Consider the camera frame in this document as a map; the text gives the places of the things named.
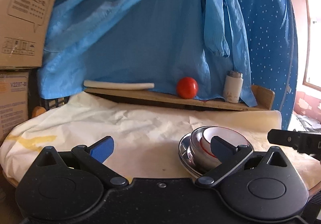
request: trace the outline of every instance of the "cardboard box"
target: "cardboard box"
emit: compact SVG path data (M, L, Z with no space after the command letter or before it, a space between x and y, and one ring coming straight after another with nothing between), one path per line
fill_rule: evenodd
M0 69L40 67L55 0L0 0Z
M0 72L0 144L28 120L28 72Z

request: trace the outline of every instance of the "wooden shelf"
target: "wooden shelf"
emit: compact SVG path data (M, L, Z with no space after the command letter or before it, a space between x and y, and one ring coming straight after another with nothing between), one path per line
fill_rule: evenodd
M85 92L94 93L99 95L107 96L118 96L130 99L140 99L147 101L155 101L162 103L180 104L180 105L190 105L206 108L215 108L223 110L236 110L236 111L253 111L253 110L270 110L274 101L275 93L269 89L261 86L252 86L253 94L256 98L258 105L256 107L248 107L245 103L228 103L221 99L200 101L194 99L182 99L178 96L158 93L152 91L125 91L125 90L108 90L99 88L87 88Z

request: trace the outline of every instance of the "red tomato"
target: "red tomato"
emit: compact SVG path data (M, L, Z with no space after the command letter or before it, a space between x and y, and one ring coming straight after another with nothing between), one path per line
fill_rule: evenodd
M183 99L193 99L197 95L198 84L193 78L184 77L177 83L176 92Z

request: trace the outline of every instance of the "polka dot fabric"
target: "polka dot fabric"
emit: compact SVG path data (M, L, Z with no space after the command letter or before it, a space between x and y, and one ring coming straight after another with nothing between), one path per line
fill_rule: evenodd
M287 129L298 73L296 24L290 0L238 0L248 37L252 83L275 92L272 109Z

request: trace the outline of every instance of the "blue cloth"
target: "blue cloth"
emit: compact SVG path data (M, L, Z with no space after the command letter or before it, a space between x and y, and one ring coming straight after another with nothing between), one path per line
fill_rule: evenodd
M252 83L275 92L272 109L287 129L294 106L298 42L291 0L239 0L248 36Z
M207 100L222 96L229 70L243 73L241 99L255 106L237 0L57 0L38 82L53 99L84 90L85 79L176 94L190 76Z

